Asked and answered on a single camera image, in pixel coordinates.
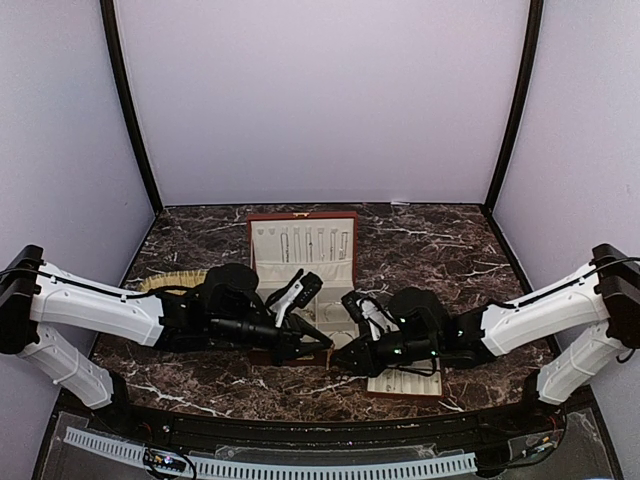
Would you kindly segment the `brown jewelry display tray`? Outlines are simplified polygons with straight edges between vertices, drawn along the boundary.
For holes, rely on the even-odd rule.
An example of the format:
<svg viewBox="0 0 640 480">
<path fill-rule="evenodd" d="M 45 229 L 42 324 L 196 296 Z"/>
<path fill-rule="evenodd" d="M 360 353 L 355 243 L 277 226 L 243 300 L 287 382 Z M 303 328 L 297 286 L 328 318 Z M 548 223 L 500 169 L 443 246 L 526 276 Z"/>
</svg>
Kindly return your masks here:
<svg viewBox="0 0 640 480">
<path fill-rule="evenodd" d="M 434 373 L 403 372 L 385 370 L 376 378 L 367 381 L 366 394 L 374 397 L 441 397 L 442 375 Z"/>
</svg>

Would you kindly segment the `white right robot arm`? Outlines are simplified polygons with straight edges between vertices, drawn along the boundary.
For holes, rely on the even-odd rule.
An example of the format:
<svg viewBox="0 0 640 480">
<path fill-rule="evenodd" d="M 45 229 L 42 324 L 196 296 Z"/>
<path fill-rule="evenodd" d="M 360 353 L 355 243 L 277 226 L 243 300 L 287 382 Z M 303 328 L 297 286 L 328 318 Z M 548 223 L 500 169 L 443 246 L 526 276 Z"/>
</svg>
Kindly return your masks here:
<svg viewBox="0 0 640 480">
<path fill-rule="evenodd" d="M 517 299 L 459 315 L 447 312 L 431 290 L 407 287 L 386 306 L 350 292 L 342 304 L 359 335 L 331 356 L 332 365 L 375 378 L 423 360 L 471 369 L 512 350 L 579 325 L 584 331 L 555 360 L 527 379 L 527 398 L 510 413 L 521 434 L 534 432 L 608 362 L 639 349 L 639 260 L 610 244 L 567 277 Z"/>
</svg>

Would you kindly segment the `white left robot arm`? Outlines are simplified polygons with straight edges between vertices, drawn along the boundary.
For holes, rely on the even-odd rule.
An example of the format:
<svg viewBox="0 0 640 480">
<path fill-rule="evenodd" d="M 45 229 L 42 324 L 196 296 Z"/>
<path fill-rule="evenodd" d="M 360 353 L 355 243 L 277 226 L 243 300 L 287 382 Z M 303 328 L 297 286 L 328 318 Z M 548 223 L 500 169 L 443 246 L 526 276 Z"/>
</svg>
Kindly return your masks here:
<svg viewBox="0 0 640 480">
<path fill-rule="evenodd" d="M 205 351 L 217 341 L 259 348 L 274 364 L 332 347 L 332 340 L 298 310 L 321 290 L 313 272 L 299 270 L 261 299 L 259 278 L 239 263 L 209 269 L 201 283 L 135 293 L 72 275 L 25 246 L 1 272 L 1 351 L 43 371 L 74 394 L 120 436 L 141 427 L 125 381 L 67 341 L 58 326 L 109 334 L 163 352 Z"/>
</svg>

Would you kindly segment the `red wooden jewelry box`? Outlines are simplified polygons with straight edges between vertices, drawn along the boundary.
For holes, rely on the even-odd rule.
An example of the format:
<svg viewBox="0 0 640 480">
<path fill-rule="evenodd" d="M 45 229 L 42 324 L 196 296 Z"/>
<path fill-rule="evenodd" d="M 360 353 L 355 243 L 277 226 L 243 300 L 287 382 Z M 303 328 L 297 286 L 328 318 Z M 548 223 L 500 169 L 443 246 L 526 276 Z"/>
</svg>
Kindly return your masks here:
<svg viewBox="0 0 640 480">
<path fill-rule="evenodd" d="M 257 292 L 266 299 L 303 269 L 323 282 L 303 308 L 293 312 L 327 335 L 333 346 L 287 366 L 323 366 L 335 349 L 358 335 L 341 298 L 354 290 L 358 216 L 354 211 L 251 214 L 247 219 L 250 265 L 259 277 Z"/>
</svg>

